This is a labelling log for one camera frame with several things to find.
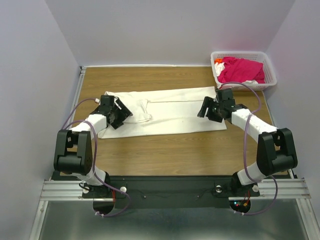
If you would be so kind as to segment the white t shirt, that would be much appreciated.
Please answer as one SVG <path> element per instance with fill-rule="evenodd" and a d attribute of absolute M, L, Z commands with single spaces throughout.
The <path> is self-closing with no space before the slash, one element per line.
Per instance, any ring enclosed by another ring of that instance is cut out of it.
<path fill-rule="evenodd" d="M 110 92 L 132 112 L 118 129 L 108 127 L 98 133 L 100 139 L 173 135 L 224 131 L 224 122 L 198 117 L 205 97 L 214 98 L 215 88 L 197 87 L 156 91 Z"/>

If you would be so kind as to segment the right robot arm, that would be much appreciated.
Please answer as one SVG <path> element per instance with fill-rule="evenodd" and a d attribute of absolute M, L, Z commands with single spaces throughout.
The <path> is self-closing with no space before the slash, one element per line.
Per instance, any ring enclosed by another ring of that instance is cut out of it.
<path fill-rule="evenodd" d="M 206 96 L 197 114 L 221 123 L 226 120 L 244 131 L 244 137 L 257 142 L 256 161 L 232 175 L 231 192 L 242 195 L 248 186 L 276 173 L 296 168 L 298 158 L 292 132 L 258 118 L 245 105 L 237 104 L 230 88 L 219 89 L 214 98 Z"/>

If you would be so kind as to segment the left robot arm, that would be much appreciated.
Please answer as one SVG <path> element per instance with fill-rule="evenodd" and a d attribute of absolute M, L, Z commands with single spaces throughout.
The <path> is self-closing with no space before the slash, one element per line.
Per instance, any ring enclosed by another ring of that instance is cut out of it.
<path fill-rule="evenodd" d="M 106 197 L 111 190 L 107 172 L 96 167 L 98 133 L 111 127 L 116 130 L 133 115 L 125 104 L 114 95 L 102 95 L 95 99 L 98 106 L 84 120 L 64 124 L 58 131 L 55 144 L 53 167 L 55 171 L 77 177 L 100 197 Z"/>

